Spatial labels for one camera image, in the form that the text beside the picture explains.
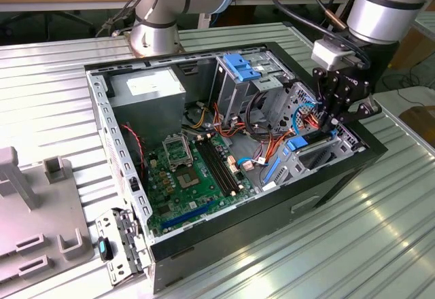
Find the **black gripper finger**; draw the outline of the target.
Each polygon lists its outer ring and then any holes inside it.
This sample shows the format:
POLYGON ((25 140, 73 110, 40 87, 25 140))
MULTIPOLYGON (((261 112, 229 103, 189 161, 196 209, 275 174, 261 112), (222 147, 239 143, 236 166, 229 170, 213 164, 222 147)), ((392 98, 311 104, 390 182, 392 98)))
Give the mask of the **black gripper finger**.
POLYGON ((381 106, 371 97, 368 96, 364 100, 357 101, 350 105, 343 103, 340 107, 334 108, 331 112, 331 124, 346 124, 369 118, 381 113, 381 106))
POLYGON ((316 98, 321 112, 319 126, 323 132, 328 132, 334 129, 336 125, 336 122, 332 123, 332 120, 336 115, 334 112, 334 95, 337 82, 329 78, 328 72, 323 68, 314 68, 313 79, 317 84, 316 98))

